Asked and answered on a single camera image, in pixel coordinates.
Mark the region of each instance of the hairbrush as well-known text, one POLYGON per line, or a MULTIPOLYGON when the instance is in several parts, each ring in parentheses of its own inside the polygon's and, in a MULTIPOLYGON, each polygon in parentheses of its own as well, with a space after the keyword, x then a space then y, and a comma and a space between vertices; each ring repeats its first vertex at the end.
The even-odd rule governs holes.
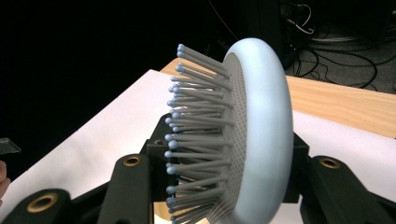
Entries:
POLYGON ((166 204, 173 223, 268 223, 285 195, 293 151, 290 93, 274 51, 257 38, 234 43, 222 63, 184 45, 184 77, 171 77, 173 132, 166 204))

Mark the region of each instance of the brass insert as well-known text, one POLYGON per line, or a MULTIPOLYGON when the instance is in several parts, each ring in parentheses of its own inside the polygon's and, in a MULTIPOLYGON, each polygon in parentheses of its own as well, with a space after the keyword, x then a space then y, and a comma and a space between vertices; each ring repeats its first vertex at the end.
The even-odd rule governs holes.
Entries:
POLYGON ((136 166, 136 165, 140 164, 140 162, 142 162, 142 159, 140 159, 140 157, 136 157, 136 156, 128 157, 127 159, 125 159, 123 161, 124 165, 126 165, 126 166, 136 166))
POLYGON ((341 167, 340 162, 335 161, 335 160, 330 159, 330 158, 322 158, 322 159, 320 159, 320 164, 322 164, 325 167, 330 168, 330 169, 338 169, 338 168, 341 167))
POLYGON ((30 213, 39 213, 51 208, 58 201, 58 194, 47 193, 44 194, 27 205, 27 211, 30 213))

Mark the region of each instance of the black metal bracket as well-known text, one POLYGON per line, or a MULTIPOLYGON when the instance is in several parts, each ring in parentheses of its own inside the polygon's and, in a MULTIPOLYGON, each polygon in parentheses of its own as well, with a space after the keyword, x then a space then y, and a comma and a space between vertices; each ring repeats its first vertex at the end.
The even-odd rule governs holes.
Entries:
MULTIPOLYGON (((165 172, 168 150, 163 139, 172 130, 161 117, 139 154, 120 158, 109 182, 70 199, 62 189, 44 189, 20 202, 5 224, 16 223, 153 223, 153 202, 163 202, 175 176, 165 172)), ((346 164, 318 156, 294 135, 290 181, 283 203, 297 203, 304 223, 396 223, 396 203, 367 191, 346 164)))

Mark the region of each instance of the ball-tipped bristle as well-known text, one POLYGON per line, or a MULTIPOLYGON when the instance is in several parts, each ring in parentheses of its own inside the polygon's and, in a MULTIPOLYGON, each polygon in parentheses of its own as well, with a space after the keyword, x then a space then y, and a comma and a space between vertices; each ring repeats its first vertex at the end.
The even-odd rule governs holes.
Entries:
POLYGON ((214 72, 180 63, 176 70, 186 78, 172 77, 176 85, 169 89, 175 97, 168 102, 172 118, 165 122, 174 133, 165 136, 170 148, 165 157, 179 164, 168 164, 166 171, 180 181, 166 189, 167 205, 172 213, 184 211, 173 222, 195 223, 219 205, 229 213, 237 199, 246 100, 243 78, 229 74, 227 66, 183 45, 177 50, 177 56, 214 72))

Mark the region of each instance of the white surface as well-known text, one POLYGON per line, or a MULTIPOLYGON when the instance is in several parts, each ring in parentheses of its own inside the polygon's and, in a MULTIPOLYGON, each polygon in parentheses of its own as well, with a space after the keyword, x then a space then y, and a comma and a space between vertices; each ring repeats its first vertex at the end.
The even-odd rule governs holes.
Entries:
MULTIPOLYGON (((0 220, 38 190, 67 189, 75 198, 107 182, 116 160, 138 153, 160 116, 168 112, 165 102, 170 98, 170 85, 168 75, 155 71, 143 75, 11 183, 0 220)), ((396 202, 396 140, 298 112, 293 116, 294 131, 311 147, 311 156, 322 154, 345 162, 368 190, 396 202)), ((302 223, 298 206, 282 204, 272 223, 302 223)))

